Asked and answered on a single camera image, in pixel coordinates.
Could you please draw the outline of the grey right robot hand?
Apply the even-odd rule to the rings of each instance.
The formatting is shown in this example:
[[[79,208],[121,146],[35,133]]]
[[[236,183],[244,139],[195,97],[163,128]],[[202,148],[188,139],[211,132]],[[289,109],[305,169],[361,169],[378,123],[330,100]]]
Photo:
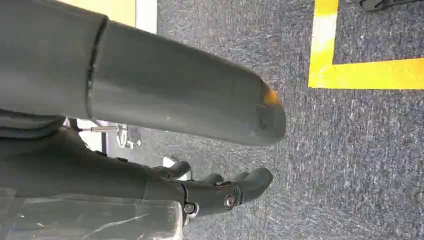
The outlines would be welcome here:
[[[259,198],[264,167],[225,181],[89,150],[66,118],[269,146],[284,108],[254,72],[57,0],[0,3],[0,186],[18,197],[76,194],[193,204],[198,216]]]

